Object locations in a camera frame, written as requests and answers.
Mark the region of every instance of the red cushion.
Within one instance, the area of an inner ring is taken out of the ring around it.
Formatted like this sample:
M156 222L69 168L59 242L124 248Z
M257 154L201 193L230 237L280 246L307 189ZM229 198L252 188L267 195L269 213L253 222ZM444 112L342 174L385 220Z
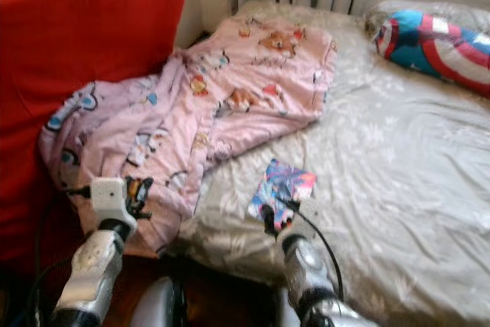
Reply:
M53 197L36 149L43 124L90 80L157 71L172 52L183 3L0 0L0 261L32 254L39 214Z

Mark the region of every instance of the gray bedsheet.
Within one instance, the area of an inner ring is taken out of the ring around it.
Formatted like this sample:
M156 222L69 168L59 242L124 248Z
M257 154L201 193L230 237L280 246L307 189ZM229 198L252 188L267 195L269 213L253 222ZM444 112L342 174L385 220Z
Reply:
M174 251L280 280L273 239L246 216L277 158L318 175L318 225L357 310L385 325L490 325L490 101L381 59L360 18L257 1L240 13L329 30L335 85L320 122L206 175Z

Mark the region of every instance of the wooden floor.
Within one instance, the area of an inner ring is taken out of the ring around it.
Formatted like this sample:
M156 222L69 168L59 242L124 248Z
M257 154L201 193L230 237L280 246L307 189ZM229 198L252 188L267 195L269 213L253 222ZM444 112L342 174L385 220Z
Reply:
M129 326L141 295L163 276L183 282L190 326L272 325L273 294L264 285L209 270L184 258L157 261L125 257L103 326Z

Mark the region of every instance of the mattress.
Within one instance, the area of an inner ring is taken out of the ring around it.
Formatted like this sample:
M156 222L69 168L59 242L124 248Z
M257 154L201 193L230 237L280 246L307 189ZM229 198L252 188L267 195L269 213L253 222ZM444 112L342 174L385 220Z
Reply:
M276 158L317 174L317 225L356 310L385 325L489 324L490 101L377 56L361 18L258 1L240 14L327 29L334 86L319 122L205 175L172 251L279 283L274 239L246 216Z

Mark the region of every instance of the cartoon print blanket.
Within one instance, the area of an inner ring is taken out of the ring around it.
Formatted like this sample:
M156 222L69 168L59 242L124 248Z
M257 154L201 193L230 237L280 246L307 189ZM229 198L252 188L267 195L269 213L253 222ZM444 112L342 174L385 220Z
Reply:
M129 253L162 252L192 216L202 175L222 160L318 119L337 45L321 29L282 19L228 18L177 51L160 75L92 82L47 122L41 155L58 188L97 176L153 177ZM90 202L73 198L84 231Z

